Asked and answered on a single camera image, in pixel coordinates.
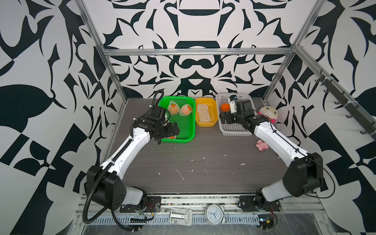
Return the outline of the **white perforated plastic basket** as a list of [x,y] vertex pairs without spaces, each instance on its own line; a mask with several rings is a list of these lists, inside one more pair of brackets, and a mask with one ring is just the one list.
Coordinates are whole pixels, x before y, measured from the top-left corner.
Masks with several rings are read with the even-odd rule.
[[223,136],[239,136],[239,137],[246,137],[251,136],[252,133],[248,130],[244,129],[240,124],[223,124],[220,118],[220,114],[222,113],[221,106],[224,103],[229,103],[229,97],[235,95],[239,100],[241,99],[248,99],[251,101],[252,108],[255,109],[254,102],[252,98],[248,94],[242,93],[219,93],[215,96],[217,112],[218,112],[218,125],[219,129],[222,132]]

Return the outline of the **orange being unwrapped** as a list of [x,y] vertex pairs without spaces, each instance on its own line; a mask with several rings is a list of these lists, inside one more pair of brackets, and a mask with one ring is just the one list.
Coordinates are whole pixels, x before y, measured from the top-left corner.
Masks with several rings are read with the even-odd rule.
[[231,110],[230,105],[228,103],[224,103],[220,107],[222,112],[229,112]]

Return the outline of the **white foam net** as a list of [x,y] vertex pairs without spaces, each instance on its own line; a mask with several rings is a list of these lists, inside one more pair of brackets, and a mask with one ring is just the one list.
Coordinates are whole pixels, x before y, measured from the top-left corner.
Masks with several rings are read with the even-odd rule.
[[198,103],[196,106],[196,110],[198,113],[206,113],[209,111],[209,107],[207,104],[204,103]]
[[200,122],[205,122],[205,123],[212,122],[209,112],[199,113],[199,121]]

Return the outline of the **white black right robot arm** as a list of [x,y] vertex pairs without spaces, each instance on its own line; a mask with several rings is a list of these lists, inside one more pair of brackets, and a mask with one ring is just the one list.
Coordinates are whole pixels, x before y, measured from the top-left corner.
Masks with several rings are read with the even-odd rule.
[[240,124],[245,130],[265,142],[287,166],[283,178],[257,190],[254,206],[266,210],[271,203],[289,197],[309,195],[325,184],[323,158],[318,153],[309,153],[287,139],[272,124],[271,119],[257,113],[251,101],[230,97],[230,110],[220,114],[225,124]]

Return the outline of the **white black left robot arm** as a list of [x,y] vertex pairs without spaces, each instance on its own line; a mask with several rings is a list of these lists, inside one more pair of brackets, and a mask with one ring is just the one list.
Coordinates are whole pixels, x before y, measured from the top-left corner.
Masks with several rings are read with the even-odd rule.
[[94,222],[106,210],[110,210],[114,222],[127,232],[138,232],[143,224],[154,217],[131,219],[131,226],[125,226],[116,218],[115,211],[122,206],[132,206],[143,213],[147,204],[147,192],[137,187],[126,187],[123,178],[140,150],[152,139],[158,144],[162,139],[177,136],[178,124],[171,123],[170,111],[160,107],[161,98],[153,97],[150,109],[135,118],[130,126],[130,134],[115,153],[100,166],[91,166],[87,172],[87,199],[82,220],[84,224]]

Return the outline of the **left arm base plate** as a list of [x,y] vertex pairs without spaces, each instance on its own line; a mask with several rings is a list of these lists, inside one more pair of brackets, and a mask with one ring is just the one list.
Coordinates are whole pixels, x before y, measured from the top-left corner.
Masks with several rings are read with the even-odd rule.
[[160,196],[147,197],[143,206],[136,205],[125,205],[120,207],[121,213],[131,213],[131,212],[155,212],[160,209],[162,198]]

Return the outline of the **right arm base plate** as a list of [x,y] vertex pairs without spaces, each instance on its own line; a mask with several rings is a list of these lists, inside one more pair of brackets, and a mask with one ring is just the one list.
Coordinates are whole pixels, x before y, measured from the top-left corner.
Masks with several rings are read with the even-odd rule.
[[261,194],[255,196],[240,196],[240,200],[237,203],[237,206],[243,212],[279,212],[280,211],[280,202],[273,201],[268,202],[263,198]]

